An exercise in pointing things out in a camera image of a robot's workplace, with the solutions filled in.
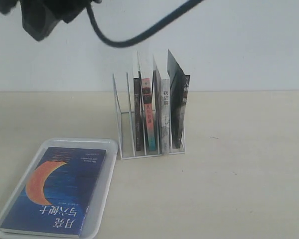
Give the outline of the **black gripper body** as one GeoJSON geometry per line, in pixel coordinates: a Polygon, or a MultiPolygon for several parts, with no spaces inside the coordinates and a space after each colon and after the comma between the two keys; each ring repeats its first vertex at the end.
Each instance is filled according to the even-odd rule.
{"type": "Polygon", "coordinates": [[[19,3],[23,29],[36,41],[42,41],[60,21],[70,23],[91,2],[91,0],[0,0],[0,13],[9,14],[19,3]]]}

